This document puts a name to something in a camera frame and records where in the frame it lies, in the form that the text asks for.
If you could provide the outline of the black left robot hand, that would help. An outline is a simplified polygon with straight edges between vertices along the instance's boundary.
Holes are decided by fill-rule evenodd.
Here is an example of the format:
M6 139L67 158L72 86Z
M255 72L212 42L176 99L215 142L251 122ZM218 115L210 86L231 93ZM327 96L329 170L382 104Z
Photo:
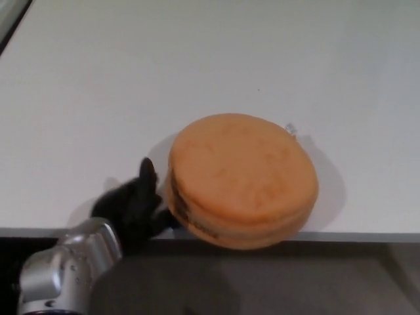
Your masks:
M136 254L151 238L176 225L171 212L158 208L163 198L156 192L158 175L149 158L140 163L139 174L97 199L92 217L108 220L125 256Z

